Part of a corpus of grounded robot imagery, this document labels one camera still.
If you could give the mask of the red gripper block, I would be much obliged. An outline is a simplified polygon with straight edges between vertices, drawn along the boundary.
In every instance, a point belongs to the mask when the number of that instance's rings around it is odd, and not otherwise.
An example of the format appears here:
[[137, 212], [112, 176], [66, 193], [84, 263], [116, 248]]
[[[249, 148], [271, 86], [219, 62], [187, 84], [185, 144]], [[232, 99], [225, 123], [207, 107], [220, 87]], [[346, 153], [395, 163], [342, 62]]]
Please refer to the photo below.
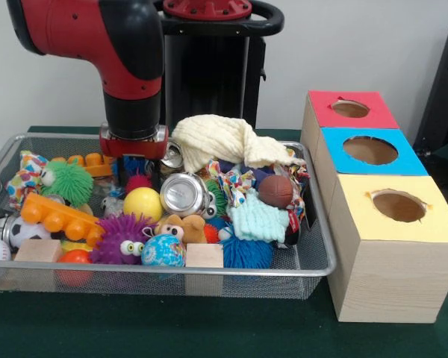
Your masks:
[[116, 159], [116, 178], [119, 186], [126, 185], [127, 174], [123, 156], [143, 157], [150, 161], [152, 187], [161, 189], [160, 161], [167, 152], [169, 131], [167, 126], [159, 125], [157, 132], [146, 139], [130, 140], [114, 136], [106, 123], [99, 130], [99, 144], [103, 155]]

